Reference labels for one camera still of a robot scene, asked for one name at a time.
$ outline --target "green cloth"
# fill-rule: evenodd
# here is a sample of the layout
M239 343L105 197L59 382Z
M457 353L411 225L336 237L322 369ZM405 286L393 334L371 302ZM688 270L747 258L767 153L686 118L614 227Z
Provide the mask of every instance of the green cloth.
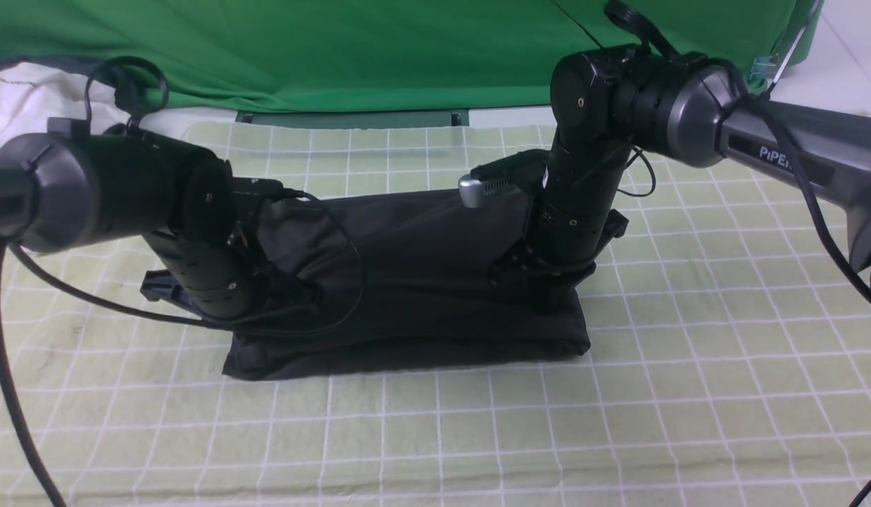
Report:
M634 41L606 20L603 3L561 4L603 45ZM730 58L746 72L811 4L629 3L680 51ZM136 55L167 74L173 107L544 105L554 64L593 47L550 0L0 0L0 60Z

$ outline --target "white cloth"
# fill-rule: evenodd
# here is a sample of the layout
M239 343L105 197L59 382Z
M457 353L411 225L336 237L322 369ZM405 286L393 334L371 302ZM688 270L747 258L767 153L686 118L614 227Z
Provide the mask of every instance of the white cloth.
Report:
M46 132L52 116L84 118L85 83L85 76L29 62L0 71L0 147L20 134ZM129 119L115 106L114 93L106 84L91 83L94 134Z

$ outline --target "black mount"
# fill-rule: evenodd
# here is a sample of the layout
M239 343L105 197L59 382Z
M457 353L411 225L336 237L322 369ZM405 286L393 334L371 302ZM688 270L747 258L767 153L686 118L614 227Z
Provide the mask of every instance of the black mount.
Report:
M529 285L530 305L539 313L555 311L568 291L594 274L597 256L613 238L622 237L629 225L625 216L610 209L590 256L579 263L552 262L545 257L529 234L534 213L539 213L535 216L537 219L557 223L567 234L579 234L581 228L576 218L556 209L551 213L545 208L544 182L550 158L551 152L547 150L520 151L470 171L471 177L486 186L509 183L529 197L527 220L520 239L492 263L487 276L495 285L525 280Z

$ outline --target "gray arm casing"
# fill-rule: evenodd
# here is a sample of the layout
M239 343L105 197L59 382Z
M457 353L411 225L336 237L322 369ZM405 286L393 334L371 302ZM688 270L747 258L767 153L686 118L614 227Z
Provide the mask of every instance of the gray arm casing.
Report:
M772 102L769 109L795 140L816 195L847 214L851 269L866 269L871 264L871 118ZM770 130L752 113L737 110L722 123L719 150L798 186Z
M725 115L734 103L729 85L725 70L709 67L680 90L667 123L665 155L693 167L730 158L798 187L763 120L744 107ZM871 118L772 101L767 108L791 134L816 195L847 214L851 268L870 267Z

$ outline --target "black fabric bag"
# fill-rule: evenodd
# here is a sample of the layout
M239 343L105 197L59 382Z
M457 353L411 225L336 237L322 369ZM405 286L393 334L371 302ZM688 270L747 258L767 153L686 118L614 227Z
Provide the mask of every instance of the black fabric bag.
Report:
M224 375L270 381L581 356L590 343L576 292L539 315L525 286L487 280L489 264L519 237L526 204L516 193L464 208L457 190L326 201L368 267L357 311L320 336L236 335ZM325 290L322 312L294 315L292 328L345 315L358 294L358 261L318 204L290 201L258 233L275 265Z

